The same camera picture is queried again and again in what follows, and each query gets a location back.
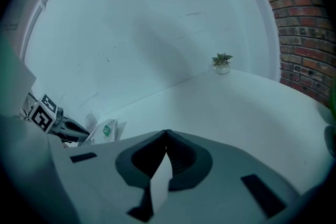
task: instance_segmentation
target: black strip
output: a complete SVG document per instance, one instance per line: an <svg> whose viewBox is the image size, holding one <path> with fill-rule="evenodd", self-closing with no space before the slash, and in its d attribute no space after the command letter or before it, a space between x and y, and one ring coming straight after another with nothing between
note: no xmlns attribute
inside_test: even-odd
<svg viewBox="0 0 336 224"><path fill-rule="evenodd" d="M268 218L285 209L285 204L256 175L240 178Z"/></svg>
<svg viewBox="0 0 336 224"><path fill-rule="evenodd" d="M154 213L153 213L150 188L145 189L140 205L138 207L132 208L128 212L128 214L143 222L147 222L148 220L151 219Z"/></svg>
<svg viewBox="0 0 336 224"><path fill-rule="evenodd" d="M72 130L72 131L75 131L75 132L80 132L80 133L84 133L84 134L87 134L89 135L90 133L81 128L81 126L79 124L76 124L74 122L71 122L71 121L67 121L64 123L65 127L68 128L69 130Z"/></svg>
<svg viewBox="0 0 336 224"><path fill-rule="evenodd" d="M81 161L86 161L87 159L91 159L94 157L97 157L97 155L93 152L89 152L81 155L72 156L70 157L70 159L72 160L73 163L77 163Z"/></svg>

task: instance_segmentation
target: green leaves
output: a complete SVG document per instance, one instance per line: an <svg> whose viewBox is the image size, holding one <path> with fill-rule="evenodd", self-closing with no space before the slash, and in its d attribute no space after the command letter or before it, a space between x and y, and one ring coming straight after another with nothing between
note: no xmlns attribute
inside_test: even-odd
<svg viewBox="0 0 336 224"><path fill-rule="evenodd" d="M231 55L226 55L226 54L217 54L217 57L213 57L212 58L212 66L216 67L216 66L224 66L227 64L230 64L227 60L231 59L233 56Z"/></svg>
<svg viewBox="0 0 336 224"><path fill-rule="evenodd" d="M331 88L331 94L330 94L330 110L331 110L331 114L334 117L334 120L336 120L335 109L336 109L336 79L334 79L334 82Z"/></svg>

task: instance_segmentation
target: black slot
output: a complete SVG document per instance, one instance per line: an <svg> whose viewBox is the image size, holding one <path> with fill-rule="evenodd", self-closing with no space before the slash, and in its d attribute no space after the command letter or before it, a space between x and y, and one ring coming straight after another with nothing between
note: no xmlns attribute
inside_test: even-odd
<svg viewBox="0 0 336 224"><path fill-rule="evenodd" d="M64 125L65 125L65 127L68 128L69 130L76 131L76 132L81 132L81 133L85 133L85 134L87 134L87 135L90 134L87 130L85 130L85 129L79 127L78 125L72 123L71 121L67 121Z"/></svg>
<svg viewBox="0 0 336 224"><path fill-rule="evenodd" d="M268 218L285 209L285 204L256 175L241 178Z"/></svg>
<svg viewBox="0 0 336 224"><path fill-rule="evenodd" d="M77 163L77 162L86 161L87 159L91 159L94 157L97 157L97 155L93 152L90 152L90 153L72 156L70 157L70 159L72 160L73 163Z"/></svg>

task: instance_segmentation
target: white table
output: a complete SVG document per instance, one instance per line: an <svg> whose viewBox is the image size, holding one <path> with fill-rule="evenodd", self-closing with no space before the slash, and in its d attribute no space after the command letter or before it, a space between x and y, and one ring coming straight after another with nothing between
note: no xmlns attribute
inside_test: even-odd
<svg viewBox="0 0 336 224"><path fill-rule="evenodd" d="M114 111L121 139L173 129L239 147L299 193L323 181L333 158L324 141L330 110L277 82L232 70L209 71Z"/></svg>

